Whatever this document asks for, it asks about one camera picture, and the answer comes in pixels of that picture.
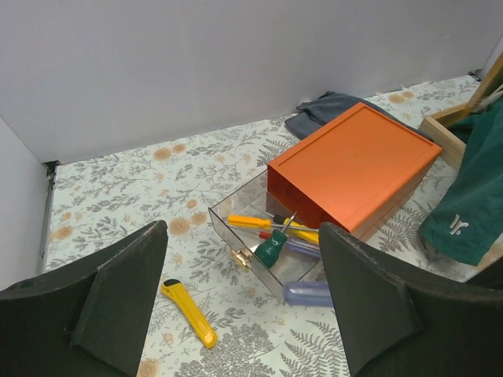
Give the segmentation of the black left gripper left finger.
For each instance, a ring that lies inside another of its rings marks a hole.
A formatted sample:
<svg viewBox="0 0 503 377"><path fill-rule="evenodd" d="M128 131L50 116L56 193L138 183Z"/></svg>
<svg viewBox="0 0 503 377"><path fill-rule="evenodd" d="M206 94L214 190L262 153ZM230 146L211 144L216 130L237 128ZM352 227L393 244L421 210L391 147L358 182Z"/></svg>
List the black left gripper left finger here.
<svg viewBox="0 0 503 377"><path fill-rule="evenodd" d="M135 376L167 251L155 221L1 292L3 376Z"/></svg>

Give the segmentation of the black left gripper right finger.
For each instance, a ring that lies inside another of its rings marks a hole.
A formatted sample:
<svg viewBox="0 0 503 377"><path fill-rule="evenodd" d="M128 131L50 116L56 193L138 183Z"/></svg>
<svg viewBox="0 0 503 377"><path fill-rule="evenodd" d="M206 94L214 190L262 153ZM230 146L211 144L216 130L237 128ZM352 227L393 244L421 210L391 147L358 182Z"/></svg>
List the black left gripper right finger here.
<svg viewBox="0 0 503 377"><path fill-rule="evenodd" d="M501 375L501 261L462 283L331 223L319 240L351 375Z"/></svg>

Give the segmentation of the yellow black screwdriver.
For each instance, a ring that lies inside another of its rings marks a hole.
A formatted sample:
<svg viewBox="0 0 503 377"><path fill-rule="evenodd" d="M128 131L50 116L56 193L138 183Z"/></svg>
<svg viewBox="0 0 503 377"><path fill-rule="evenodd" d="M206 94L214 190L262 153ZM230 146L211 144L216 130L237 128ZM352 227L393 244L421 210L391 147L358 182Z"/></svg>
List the yellow black screwdriver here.
<svg viewBox="0 0 503 377"><path fill-rule="evenodd" d="M290 220L290 218L288 217L279 214L271 214L254 205L251 205L251 207L254 210L257 210L260 214L266 215L266 218L258 218L252 221L250 227L253 229L266 229L266 230L279 229ZM316 229L308 230L307 227L305 227L304 225L293 222L290 225L289 230L292 232L293 235L298 236L302 240L308 241L310 243L319 244L318 231Z"/></svg>

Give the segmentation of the clear acrylic drawer tray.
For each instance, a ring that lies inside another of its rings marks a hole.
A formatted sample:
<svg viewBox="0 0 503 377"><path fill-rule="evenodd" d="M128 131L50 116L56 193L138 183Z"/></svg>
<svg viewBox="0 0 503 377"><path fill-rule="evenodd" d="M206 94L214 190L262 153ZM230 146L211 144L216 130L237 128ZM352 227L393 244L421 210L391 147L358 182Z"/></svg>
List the clear acrylic drawer tray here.
<svg viewBox="0 0 503 377"><path fill-rule="evenodd" d="M288 283L316 281L323 275L322 262L316 258L290 251L283 246L278 261L268 268L255 256L255 249L263 239L259 229L231 225L231 215L268 218L268 214L288 216L290 212L267 192L267 172L229 194L209 208L214 230L227 244L231 259L247 273L255 275L280 302Z"/></svg>

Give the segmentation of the green stubby screwdriver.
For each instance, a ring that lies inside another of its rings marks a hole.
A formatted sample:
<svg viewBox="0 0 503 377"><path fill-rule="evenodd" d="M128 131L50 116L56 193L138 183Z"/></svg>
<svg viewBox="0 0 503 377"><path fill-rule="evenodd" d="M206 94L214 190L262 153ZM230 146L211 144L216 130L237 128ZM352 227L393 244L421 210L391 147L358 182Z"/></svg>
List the green stubby screwdriver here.
<svg viewBox="0 0 503 377"><path fill-rule="evenodd" d="M255 249L255 256L268 269L279 259L282 247L288 239L285 232L294 221L296 215L297 213L294 213L281 230L275 229L271 236Z"/></svg>

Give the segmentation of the orange wooden drawer box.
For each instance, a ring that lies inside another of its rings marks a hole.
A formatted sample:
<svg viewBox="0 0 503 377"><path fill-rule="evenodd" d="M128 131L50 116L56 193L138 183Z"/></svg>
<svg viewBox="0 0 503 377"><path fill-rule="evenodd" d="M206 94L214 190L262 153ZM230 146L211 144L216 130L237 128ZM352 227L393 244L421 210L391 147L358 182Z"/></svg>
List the orange wooden drawer box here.
<svg viewBox="0 0 503 377"><path fill-rule="evenodd" d="M414 194L442 149L359 103L271 160L267 191L300 222L370 239Z"/></svg>

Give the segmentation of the orange handle screwdriver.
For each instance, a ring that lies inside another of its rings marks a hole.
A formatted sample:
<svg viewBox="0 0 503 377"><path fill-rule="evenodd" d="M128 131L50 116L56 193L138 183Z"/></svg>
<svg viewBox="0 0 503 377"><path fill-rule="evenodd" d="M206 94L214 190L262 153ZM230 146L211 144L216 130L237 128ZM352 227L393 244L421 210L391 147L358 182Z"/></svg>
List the orange handle screwdriver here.
<svg viewBox="0 0 503 377"><path fill-rule="evenodd" d="M230 215L227 223L232 226L250 228L250 229L294 229L306 232L318 232L318 229L307 228L306 226L295 223L293 220L287 220L285 223L277 224L271 219L253 218L241 215Z"/></svg>

